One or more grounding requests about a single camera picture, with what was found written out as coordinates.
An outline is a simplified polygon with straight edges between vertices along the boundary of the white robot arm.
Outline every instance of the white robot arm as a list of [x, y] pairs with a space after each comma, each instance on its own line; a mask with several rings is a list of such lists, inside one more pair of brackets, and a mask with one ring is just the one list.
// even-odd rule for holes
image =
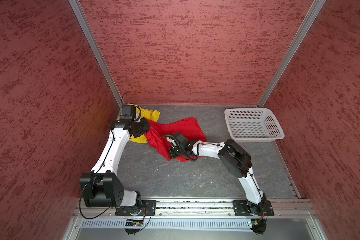
[[[126, 143], [130, 136], [139, 137], [149, 130], [145, 118], [132, 120], [135, 112], [122, 115], [120, 120], [110, 126], [108, 141], [104, 150], [92, 167], [91, 172], [83, 173], [80, 178], [82, 198], [87, 207], [120, 207], [128, 206], [140, 209], [141, 196], [138, 191], [125, 190], [117, 178], [117, 168]], [[266, 196], [260, 190], [253, 175], [251, 156], [235, 141], [211, 143], [199, 140], [189, 141], [181, 133], [173, 133], [164, 137], [171, 143], [168, 150], [171, 158], [183, 156], [196, 161], [199, 156], [209, 156], [220, 159], [230, 174], [237, 177], [243, 186], [247, 198], [246, 210], [250, 215], [263, 213]]]

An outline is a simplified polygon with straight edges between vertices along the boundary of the cable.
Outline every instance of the cable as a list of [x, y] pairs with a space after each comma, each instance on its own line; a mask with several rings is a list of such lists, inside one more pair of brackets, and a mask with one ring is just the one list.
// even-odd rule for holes
[[263, 218], [264, 218], [264, 212], [263, 212], [263, 215], [261, 216], [261, 218], [259, 219], [258, 222], [260, 222]]
[[[88, 182], [84, 185], [83, 189], [85, 189], [85, 187], [87, 186], [87, 184], [91, 181], [92, 178], [90, 178], [88, 180]], [[105, 213], [110, 207], [108, 207], [106, 210], [104, 210], [101, 214], [97, 215], [96, 217], [86, 217], [83, 215], [83, 213], [81, 212], [81, 199], [83, 197], [83, 191], [81, 191], [81, 196], [80, 196], [80, 200], [79, 200], [79, 211], [80, 211], [80, 214], [83, 218], [85, 219], [94, 219], [94, 218], [97, 218], [98, 216], [100, 216], [101, 214]]]
[[139, 116], [138, 116], [135, 120], [132, 120], [132, 121], [134, 121], [134, 122], [136, 122], [137, 120], [139, 120], [140, 117], [141, 117], [141, 108], [140, 108], [139, 106], [136, 106], [136, 108], [138, 108], [138, 109], [140, 110], [140, 112], [139, 112]]
[[218, 144], [214, 144], [214, 143], [201, 143], [202, 144], [202, 146], [203, 145], [215, 145], [215, 146], [218, 146], [218, 147], [221, 147], [221, 148], [223, 148], [223, 146], [221, 146], [219, 143]]
[[144, 207], [144, 206], [143, 206], [143, 209], [144, 209], [144, 210], [143, 210], [143, 211], [144, 211], [144, 212], [143, 212], [143, 223], [144, 223], [144, 219], [145, 219], [145, 207]]
[[104, 158], [103, 162], [101, 163], [101, 166], [100, 166], [99, 170], [98, 170], [97, 172], [95, 172], [95, 174], [100, 171], [100, 169], [102, 168], [102, 166], [103, 166], [104, 163], [106, 162], [106, 159], [107, 159], [108, 153], [109, 153], [109, 151], [110, 151], [110, 148], [112, 147], [112, 144], [113, 144], [113, 142], [115, 141], [115, 135], [113, 134], [112, 129], [110, 130], [110, 132], [112, 133], [112, 142], [110, 143], [110, 147], [109, 147], [109, 149], [108, 149], [108, 151], [107, 151], [106, 157]]
[[[107, 151], [107, 154], [106, 154], [103, 162], [101, 163], [99, 169], [95, 172], [95, 175], [94, 175], [94, 177], [93, 177], [93, 185], [92, 185], [92, 187], [91, 187], [91, 190], [93, 189], [93, 186], [95, 185], [96, 177], [98, 177], [96, 174], [100, 171], [100, 169], [101, 169], [102, 166], [104, 165], [104, 163], [105, 163], [105, 161], [106, 161], [106, 159], [107, 159], [108, 153], [109, 153], [109, 151], [110, 151], [110, 148], [112, 147], [112, 144], [113, 144], [113, 142], [115, 141], [115, 135], [113, 134], [112, 129], [110, 130], [110, 132], [112, 133], [112, 142], [110, 143], [110, 147], [109, 147], [109, 149], [108, 149], [108, 151]], [[101, 214], [105, 213], [105, 212], [110, 208], [110, 207], [108, 207], [108, 208], [107, 208], [106, 210], [104, 210], [101, 214], [97, 215], [96, 217], [92, 217], [92, 218], [88, 218], [88, 217], [84, 216], [83, 213], [81, 212], [81, 199], [83, 198], [83, 191], [84, 191], [85, 187], [87, 186], [87, 184], [91, 181], [91, 179], [92, 179], [92, 177], [91, 177], [91, 178], [87, 181], [87, 183], [84, 185], [83, 190], [81, 191], [80, 199], [79, 199], [79, 211], [80, 211], [81, 216], [82, 216], [83, 218], [85, 218], [85, 219], [94, 219], [94, 218], [97, 218], [98, 216], [100, 216]]]
[[179, 147], [179, 149], [180, 149], [180, 152], [182, 153], [182, 157], [183, 157], [183, 159], [185, 159], [185, 160], [191, 160], [192, 162], [194, 162], [194, 161], [196, 161], [197, 159], [198, 159], [198, 154], [197, 154], [197, 158], [192, 158], [190, 155], [188, 155], [186, 152], [184, 152], [184, 150], [182, 149], [182, 147], [180, 146], [181, 144], [180, 144], [180, 142], [178, 141], [178, 139], [176, 138], [176, 137], [174, 137], [174, 136], [172, 136], [172, 135], [164, 135], [163, 136], [163, 138], [166, 138], [166, 137], [170, 137], [170, 138], [172, 138], [174, 141], [175, 141], [175, 143], [177, 144], [177, 146]]
[[123, 101], [124, 95], [127, 95], [127, 103], [128, 103], [128, 94], [124, 93], [123, 96], [121, 97], [121, 101]]
[[263, 198], [263, 196], [260, 194], [260, 188], [259, 188], [259, 186], [256, 184], [256, 182], [255, 182], [255, 180], [253, 179], [253, 174], [251, 174], [250, 173], [250, 176], [251, 176], [251, 178], [252, 178], [252, 181], [253, 181], [253, 183], [254, 183], [254, 185], [256, 186], [256, 188], [257, 188], [257, 192], [258, 192], [258, 194], [259, 194], [259, 196], [260, 196], [260, 200]]
[[196, 161], [198, 158], [199, 158], [199, 153], [200, 153], [200, 147], [199, 147], [200, 143], [197, 144], [197, 154], [196, 154], [196, 157], [195, 157], [195, 160], [191, 160], [191, 161]]
[[152, 218], [152, 211], [149, 207], [147, 207], [149, 209], [149, 212], [151, 213], [150, 216], [149, 216], [149, 220], [148, 220], [148, 223], [143, 227], [141, 228], [139, 231], [137, 231], [136, 233], [140, 232], [141, 230], [143, 230], [146, 226], [148, 226], [149, 222], [151, 221], [151, 218]]

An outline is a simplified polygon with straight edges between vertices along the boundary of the white plastic basket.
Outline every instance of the white plastic basket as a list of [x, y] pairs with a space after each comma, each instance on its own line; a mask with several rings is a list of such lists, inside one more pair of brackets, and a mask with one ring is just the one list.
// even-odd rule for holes
[[224, 114], [228, 132], [236, 142], [271, 142], [284, 138], [279, 121], [267, 108], [232, 108]]

